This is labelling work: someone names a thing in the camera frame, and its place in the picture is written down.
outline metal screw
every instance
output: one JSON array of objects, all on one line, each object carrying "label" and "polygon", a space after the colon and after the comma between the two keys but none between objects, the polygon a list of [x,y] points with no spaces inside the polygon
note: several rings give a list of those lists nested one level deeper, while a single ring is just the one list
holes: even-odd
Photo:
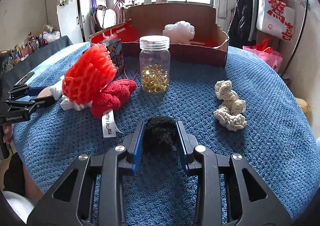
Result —
[{"label": "metal screw", "polygon": [[200,153],[205,152],[205,146],[202,146],[202,145],[196,146],[196,151]]},{"label": "metal screw", "polygon": [[241,156],[240,154],[233,154],[233,155],[232,155],[232,158],[233,158],[234,160],[241,160],[241,159],[242,159],[242,156]]},{"label": "metal screw", "polygon": [[84,161],[84,160],[88,159],[88,155],[87,154],[81,154],[81,155],[79,155],[78,158],[79,158],[80,161]]},{"label": "metal screw", "polygon": [[120,146],[116,146],[115,149],[117,152],[122,152],[123,150],[125,150],[125,147],[120,145]]}]

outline red chinese character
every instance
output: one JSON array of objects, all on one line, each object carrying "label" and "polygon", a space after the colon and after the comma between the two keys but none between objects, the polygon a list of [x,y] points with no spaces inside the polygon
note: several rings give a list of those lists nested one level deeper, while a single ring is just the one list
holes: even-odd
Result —
[{"label": "red chinese character", "polygon": [[291,25],[291,23],[288,22],[286,22],[285,25],[287,26],[287,30],[285,32],[282,32],[282,39],[290,41],[293,35],[293,25]]},{"label": "red chinese character", "polygon": [[293,25],[291,25],[291,23],[286,22],[285,25],[287,26],[287,29],[289,30],[293,29]]},{"label": "red chinese character", "polygon": [[279,19],[281,23],[284,23],[285,17],[284,8],[286,5],[278,0],[268,0],[269,4],[271,4],[271,9],[267,12],[270,16],[273,16],[276,19]]}]

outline white paper bag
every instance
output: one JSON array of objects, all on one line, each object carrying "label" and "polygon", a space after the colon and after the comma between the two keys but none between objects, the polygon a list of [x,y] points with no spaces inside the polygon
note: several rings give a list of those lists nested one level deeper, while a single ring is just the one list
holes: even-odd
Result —
[{"label": "white paper bag", "polygon": [[294,29],[295,11],[279,0],[259,0],[257,29],[290,41]]}]

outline white plastic lid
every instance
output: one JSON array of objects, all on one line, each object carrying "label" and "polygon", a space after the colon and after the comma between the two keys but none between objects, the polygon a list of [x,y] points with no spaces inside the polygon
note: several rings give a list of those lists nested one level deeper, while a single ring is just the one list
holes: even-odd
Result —
[{"label": "white plastic lid", "polygon": [[146,51],[163,51],[170,46],[170,38],[164,35],[148,35],[140,38],[140,48]]}]

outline hanging jacket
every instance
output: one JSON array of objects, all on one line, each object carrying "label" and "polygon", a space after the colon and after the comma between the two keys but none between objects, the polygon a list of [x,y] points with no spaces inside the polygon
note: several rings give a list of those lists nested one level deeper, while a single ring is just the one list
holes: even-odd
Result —
[{"label": "hanging jacket", "polygon": [[252,20],[252,0],[237,0],[233,20],[230,24],[228,35],[229,45],[241,48],[255,45],[255,41],[249,42]]}]

